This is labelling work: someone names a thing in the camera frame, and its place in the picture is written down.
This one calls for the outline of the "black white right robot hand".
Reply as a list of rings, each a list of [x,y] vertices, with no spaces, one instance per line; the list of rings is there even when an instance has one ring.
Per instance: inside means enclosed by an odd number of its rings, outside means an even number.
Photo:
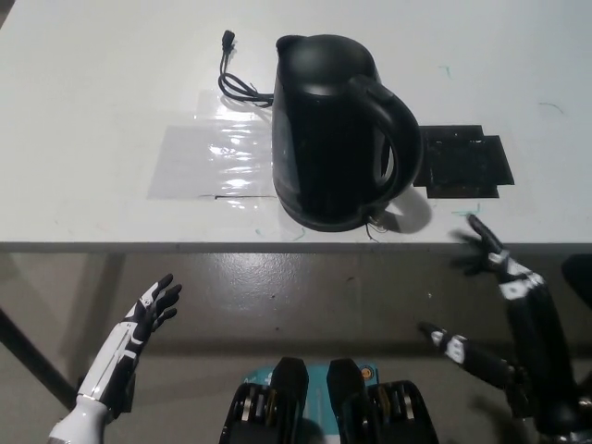
[[[473,232],[460,237],[475,253],[456,264],[465,268],[467,276],[488,272],[497,280],[515,357],[503,359],[429,322],[419,323],[419,330],[462,370],[502,391],[512,416],[532,419],[541,438],[560,443],[586,440],[590,425],[547,281],[518,262],[477,215],[467,215],[466,221]]]

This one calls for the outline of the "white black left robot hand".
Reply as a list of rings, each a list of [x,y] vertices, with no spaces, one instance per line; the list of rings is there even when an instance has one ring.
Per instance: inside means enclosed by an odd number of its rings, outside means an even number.
[[[117,323],[97,353],[78,394],[102,403],[113,417],[130,407],[135,370],[152,334],[177,314],[182,289],[167,274],[156,281]]]

